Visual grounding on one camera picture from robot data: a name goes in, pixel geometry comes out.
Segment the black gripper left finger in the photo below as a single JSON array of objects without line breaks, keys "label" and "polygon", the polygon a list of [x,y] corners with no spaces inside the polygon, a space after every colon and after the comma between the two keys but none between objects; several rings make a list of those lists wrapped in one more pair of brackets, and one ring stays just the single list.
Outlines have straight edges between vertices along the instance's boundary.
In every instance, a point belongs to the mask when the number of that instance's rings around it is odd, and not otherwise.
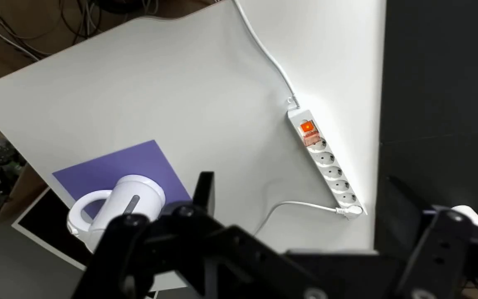
[{"label": "black gripper left finger", "polygon": [[199,174],[194,195],[151,220],[115,217],[73,299],[145,299],[165,272],[176,272],[201,299],[329,299],[304,267],[238,225],[213,217],[214,174]]}]

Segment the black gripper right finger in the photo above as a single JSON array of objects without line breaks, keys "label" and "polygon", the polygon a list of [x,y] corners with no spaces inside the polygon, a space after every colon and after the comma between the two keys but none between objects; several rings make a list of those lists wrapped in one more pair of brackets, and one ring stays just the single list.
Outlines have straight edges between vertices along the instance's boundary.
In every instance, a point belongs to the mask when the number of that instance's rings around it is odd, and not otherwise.
[{"label": "black gripper right finger", "polygon": [[394,299],[460,299],[463,285],[478,285],[478,223],[465,212],[427,202],[399,177],[395,192],[418,207],[417,235],[394,285]]}]

